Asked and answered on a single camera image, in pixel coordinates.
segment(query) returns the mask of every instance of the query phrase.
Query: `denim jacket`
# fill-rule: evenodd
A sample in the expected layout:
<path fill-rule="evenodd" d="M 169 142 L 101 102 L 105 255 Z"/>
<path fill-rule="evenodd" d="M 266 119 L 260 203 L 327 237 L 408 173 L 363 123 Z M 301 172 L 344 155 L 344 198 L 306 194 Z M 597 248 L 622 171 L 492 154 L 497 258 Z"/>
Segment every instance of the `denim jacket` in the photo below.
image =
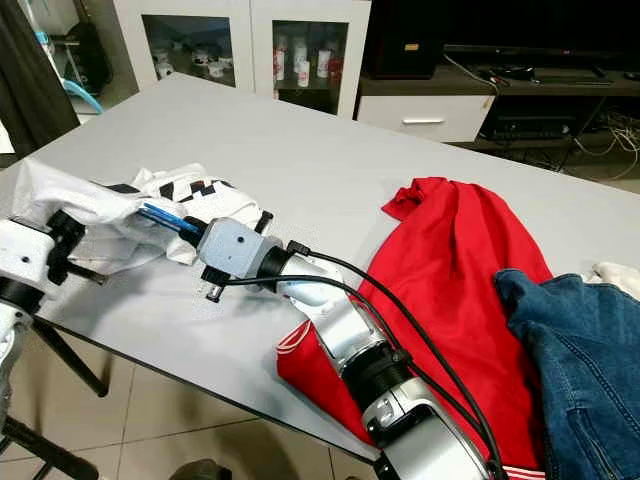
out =
<path fill-rule="evenodd" d="M 509 329 L 542 381 L 547 478 L 640 479 L 640 302 L 563 275 L 496 274 Z"/>

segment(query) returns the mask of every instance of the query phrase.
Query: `television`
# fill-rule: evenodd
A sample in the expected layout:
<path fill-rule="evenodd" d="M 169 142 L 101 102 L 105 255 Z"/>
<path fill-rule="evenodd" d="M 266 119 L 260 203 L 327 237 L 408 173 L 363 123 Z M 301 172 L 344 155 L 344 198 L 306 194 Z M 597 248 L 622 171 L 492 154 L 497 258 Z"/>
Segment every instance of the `television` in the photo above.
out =
<path fill-rule="evenodd" d="M 373 0 L 364 70 L 430 78 L 442 50 L 476 64 L 640 69 L 635 2 Z"/>
<path fill-rule="evenodd" d="M 494 62 L 628 68 L 640 60 L 631 0 L 453 0 L 443 10 L 445 52 Z"/>

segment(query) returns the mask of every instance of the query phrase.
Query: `white stripe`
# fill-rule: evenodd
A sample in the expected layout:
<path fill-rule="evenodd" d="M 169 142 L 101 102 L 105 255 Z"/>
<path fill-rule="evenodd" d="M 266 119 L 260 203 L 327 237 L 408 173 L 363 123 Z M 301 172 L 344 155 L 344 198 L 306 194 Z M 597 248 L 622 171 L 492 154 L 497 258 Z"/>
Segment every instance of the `white stripe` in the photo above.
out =
<path fill-rule="evenodd" d="M 509 475 L 509 478 L 524 478 L 525 480 L 540 480 L 542 478 L 545 478 L 544 476 L 532 477 L 531 475 L 523 475 L 521 473 L 511 473 L 511 472 L 507 472 L 507 475 Z"/>
<path fill-rule="evenodd" d="M 302 329 L 303 327 L 305 327 L 305 324 L 302 324 L 302 325 L 300 325 L 300 326 L 298 326 L 298 327 L 294 328 L 292 332 L 290 332 L 289 334 L 285 335 L 285 336 L 282 338 L 282 340 L 280 340 L 280 341 L 278 342 L 278 346 L 286 347 L 286 346 L 287 346 L 287 345 L 286 345 L 286 343 L 287 343 L 289 340 L 291 340 L 291 338 L 292 338 L 292 337 L 296 336 L 296 335 L 301 331 L 301 329 Z"/>
<path fill-rule="evenodd" d="M 285 344 L 285 345 L 280 343 L 276 348 L 276 351 L 278 353 L 291 353 L 293 350 L 295 350 L 298 347 L 298 345 L 302 343 L 302 340 L 304 340 L 304 337 L 306 337 L 307 333 L 309 333 L 310 328 L 311 328 L 311 322 L 307 322 L 307 324 L 304 326 L 304 330 L 300 332 L 300 337 L 298 337 L 298 339 L 294 343 Z"/>
<path fill-rule="evenodd" d="M 545 473 L 541 472 L 540 470 L 527 470 L 525 468 L 509 467 L 507 465 L 505 465 L 503 468 L 505 470 L 511 470 L 513 472 L 519 472 L 519 473 L 526 473 L 528 475 L 542 475 L 543 477 L 545 476 Z"/>

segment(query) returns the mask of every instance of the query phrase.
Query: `speaker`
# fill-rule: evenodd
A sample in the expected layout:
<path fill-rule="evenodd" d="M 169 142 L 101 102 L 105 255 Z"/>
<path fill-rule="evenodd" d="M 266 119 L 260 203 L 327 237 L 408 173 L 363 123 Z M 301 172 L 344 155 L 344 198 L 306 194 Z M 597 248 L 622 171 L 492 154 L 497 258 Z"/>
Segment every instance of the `speaker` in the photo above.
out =
<path fill-rule="evenodd" d="M 446 0 L 373 0 L 364 71 L 373 78 L 431 78 L 441 58 Z"/>

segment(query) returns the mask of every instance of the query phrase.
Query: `glass cabinet door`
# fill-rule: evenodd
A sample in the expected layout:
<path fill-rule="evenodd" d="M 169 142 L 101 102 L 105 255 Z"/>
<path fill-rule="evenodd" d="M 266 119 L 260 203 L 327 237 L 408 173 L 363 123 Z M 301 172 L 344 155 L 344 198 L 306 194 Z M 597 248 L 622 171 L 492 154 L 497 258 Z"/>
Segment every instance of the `glass cabinet door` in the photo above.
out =
<path fill-rule="evenodd" d="M 253 91 L 250 0 L 113 0 L 138 88 L 173 73 Z"/>
<path fill-rule="evenodd" d="M 353 118 L 371 2 L 251 0 L 256 93 Z"/>
<path fill-rule="evenodd" d="M 273 95 L 337 114 L 348 23 L 273 21 Z"/>
<path fill-rule="evenodd" d="M 173 72 L 236 86 L 229 18 L 142 15 L 158 79 Z"/>

